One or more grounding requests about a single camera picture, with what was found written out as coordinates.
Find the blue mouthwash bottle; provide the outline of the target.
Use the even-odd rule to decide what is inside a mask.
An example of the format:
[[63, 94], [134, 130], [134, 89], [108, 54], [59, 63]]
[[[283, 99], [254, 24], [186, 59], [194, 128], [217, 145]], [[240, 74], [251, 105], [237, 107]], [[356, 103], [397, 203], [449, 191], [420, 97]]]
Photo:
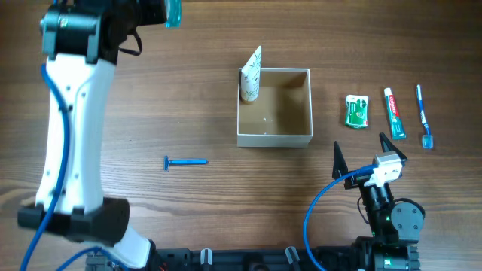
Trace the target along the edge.
[[182, 1], [181, 0], [165, 0], [166, 28], [180, 27], [182, 21]]

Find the green soap packet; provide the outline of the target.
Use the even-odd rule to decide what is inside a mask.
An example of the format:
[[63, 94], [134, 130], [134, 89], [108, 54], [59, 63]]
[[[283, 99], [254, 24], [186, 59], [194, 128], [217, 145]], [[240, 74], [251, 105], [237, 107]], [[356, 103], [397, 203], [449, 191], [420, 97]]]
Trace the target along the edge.
[[368, 128], [368, 96], [348, 95], [345, 100], [345, 125], [353, 129]]

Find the white leaf-print tube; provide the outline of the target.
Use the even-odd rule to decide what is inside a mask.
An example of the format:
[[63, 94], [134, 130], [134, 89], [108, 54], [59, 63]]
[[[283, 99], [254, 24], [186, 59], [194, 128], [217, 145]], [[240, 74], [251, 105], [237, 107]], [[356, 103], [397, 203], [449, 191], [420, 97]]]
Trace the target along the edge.
[[258, 46], [247, 63], [241, 68], [240, 96], [244, 102], [254, 102], [258, 98], [261, 77], [262, 46]]

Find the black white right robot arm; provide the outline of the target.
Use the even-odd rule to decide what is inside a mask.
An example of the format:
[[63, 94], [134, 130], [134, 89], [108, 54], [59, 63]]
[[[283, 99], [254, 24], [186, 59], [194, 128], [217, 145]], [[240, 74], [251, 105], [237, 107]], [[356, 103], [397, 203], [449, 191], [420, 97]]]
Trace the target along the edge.
[[357, 189], [365, 208], [365, 223], [372, 236], [359, 236], [350, 247], [335, 248], [325, 259], [329, 270], [421, 269], [417, 244], [426, 217], [425, 209], [408, 198], [394, 198], [389, 184], [401, 177], [407, 157], [379, 134], [382, 153], [368, 172], [349, 171], [338, 143], [334, 143], [332, 178], [342, 178], [346, 190]]

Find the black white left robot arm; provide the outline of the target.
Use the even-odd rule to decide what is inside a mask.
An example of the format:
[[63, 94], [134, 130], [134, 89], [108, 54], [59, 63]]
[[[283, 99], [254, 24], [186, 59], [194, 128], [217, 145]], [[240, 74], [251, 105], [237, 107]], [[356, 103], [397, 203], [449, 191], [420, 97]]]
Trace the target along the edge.
[[55, 1], [42, 17], [47, 153], [35, 201], [17, 213], [18, 225], [35, 231], [21, 269], [45, 233], [84, 243], [125, 270], [161, 268], [155, 244], [129, 224], [128, 201], [103, 193], [102, 128], [123, 43], [140, 26], [177, 27], [181, 19], [179, 0]]

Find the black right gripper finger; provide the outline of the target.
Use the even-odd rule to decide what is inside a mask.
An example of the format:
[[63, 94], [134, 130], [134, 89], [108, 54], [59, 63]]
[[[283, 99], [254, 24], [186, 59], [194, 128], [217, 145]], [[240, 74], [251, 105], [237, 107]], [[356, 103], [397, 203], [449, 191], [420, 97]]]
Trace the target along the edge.
[[394, 151], [401, 159], [401, 162], [403, 163], [407, 162], [407, 156], [403, 152], [401, 152], [383, 132], [379, 134], [379, 138], [380, 138], [380, 144], [383, 152]]
[[334, 142], [334, 164], [333, 164], [333, 169], [332, 169], [332, 178], [334, 180], [342, 177], [343, 175], [347, 174], [349, 172], [346, 161], [343, 156], [343, 152], [337, 143], [337, 141]]

